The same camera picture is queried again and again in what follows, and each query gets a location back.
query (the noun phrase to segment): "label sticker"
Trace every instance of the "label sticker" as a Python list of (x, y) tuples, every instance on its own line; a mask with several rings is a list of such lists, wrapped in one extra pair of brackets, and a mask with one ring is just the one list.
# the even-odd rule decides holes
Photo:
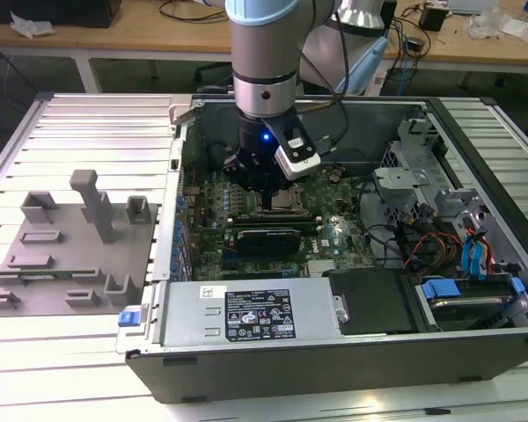
[(290, 291), (227, 292), (225, 337), (229, 341), (295, 338)]
[(226, 286), (201, 286), (200, 299), (223, 299), (226, 291)]

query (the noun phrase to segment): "wooden table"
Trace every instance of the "wooden table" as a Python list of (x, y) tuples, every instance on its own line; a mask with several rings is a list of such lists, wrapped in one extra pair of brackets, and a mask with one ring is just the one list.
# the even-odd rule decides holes
[[(399, 0), (396, 16), (400, 16), (407, 6), (418, 3), (418, 0)], [(523, 9), (524, 4), (525, 0), (501, 0), (505, 14), (528, 21), (528, 13)], [(420, 12), (414, 12), (406, 19), (418, 25), (420, 16)], [(444, 21), (439, 33), (428, 32), (431, 48), (427, 56), (418, 62), (418, 69), (461, 70), (466, 72), (467, 76), (477, 71), (528, 73), (528, 43), (506, 33), (499, 39), (471, 40), (465, 33), (465, 22), (464, 16), (450, 16)], [(407, 36), (426, 40), (426, 35), (408, 23), (404, 23), (404, 32)], [(399, 43), (394, 30), (390, 31), (389, 41), (384, 60), (367, 91), (368, 95), (379, 95), (386, 72), (397, 57)], [(467, 77), (464, 77), (460, 83), (463, 84), (466, 80)]]
[[(399, 16), (405, 7), (418, 0), (400, 0)], [(229, 26), (226, 22), (193, 25), (166, 18), (158, 12), (158, 0), (122, 0), (121, 9), (107, 29), (56, 25), (56, 34), (29, 40), (8, 25), (0, 25), (0, 49), (7, 55), (70, 57), (75, 60), (86, 92), (100, 92), (91, 58), (144, 60), (185, 60), (228, 62), (231, 60)], [(505, 13), (523, 18), (524, 0), (502, 0)], [(181, 16), (195, 17), (211, 12), (199, 4), (181, 4)], [(408, 19), (418, 22), (420, 13)], [(446, 19), (442, 31), (430, 33), (432, 47), (419, 63), (420, 69), (528, 73), (528, 44), (505, 34), (501, 39), (470, 40), (463, 30), (465, 17)], [(405, 24), (409, 36), (425, 38)], [(390, 32), (390, 47), (377, 77), (385, 72), (397, 55), (396, 34)]]
[[(101, 92), (91, 58), (230, 62), (229, 24), (194, 25), (158, 12), (158, 0), (122, 0), (107, 29), (55, 25), (54, 35), (32, 40), (0, 25), (5, 55), (70, 57), (76, 62), (86, 92)], [(180, 4), (176, 14), (199, 17), (218, 11), (201, 4)]]

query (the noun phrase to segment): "warning symbol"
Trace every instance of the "warning symbol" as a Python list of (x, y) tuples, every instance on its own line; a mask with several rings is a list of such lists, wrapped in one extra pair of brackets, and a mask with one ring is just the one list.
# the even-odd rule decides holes
[(229, 312), (227, 319), (229, 320), (229, 324), (240, 323), (240, 312)]

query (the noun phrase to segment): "blue tab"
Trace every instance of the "blue tab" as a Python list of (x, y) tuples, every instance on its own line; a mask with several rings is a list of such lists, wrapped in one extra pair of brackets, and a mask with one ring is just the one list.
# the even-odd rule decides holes
[(524, 283), (518, 277), (513, 277), (510, 282), (512, 283), (514, 290), (517, 292), (517, 295), (521, 295), (526, 291)]
[(483, 255), (483, 246), (481, 244), (475, 244), (473, 248), (473, 258), (470, 273), (472, 275), (477, 275), (479, 280), (485, 280), (485, 275), (481, 274), (480, 261), (481, 256)]
[(424, 297), (426, 297), (428, 300), (433, 299), (436, 296), (436, 292), (434, 291), (434, 288), (430, 285), (430, 281), (427, 281), (422, 286), (422, 292), (424, 293)]
[(428, 283), (434, 290), (436, 297), (457, 297), (461, 296), (456, 281), (453, 279), (433, 279)]
[(120, 312), (120, 317), (117, 324), (120, 327), (138, 327), (141, 325), (139, 322), (141, 318), (140, 311), (123, 310)]
[(468, 240), (464, 242), (464, 249), (461, 252), (461, 269), (467, 271), (469, 269), (469, 251), (472, 249), (472, 244)]

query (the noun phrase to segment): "black plastic cover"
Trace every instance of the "black plastic cover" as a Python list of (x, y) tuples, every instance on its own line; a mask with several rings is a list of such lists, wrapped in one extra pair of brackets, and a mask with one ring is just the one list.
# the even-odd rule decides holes
[(333, 295), (346, 303), (343, 335), (429, 331), (405, 270), (360, 268), (328, 273)]

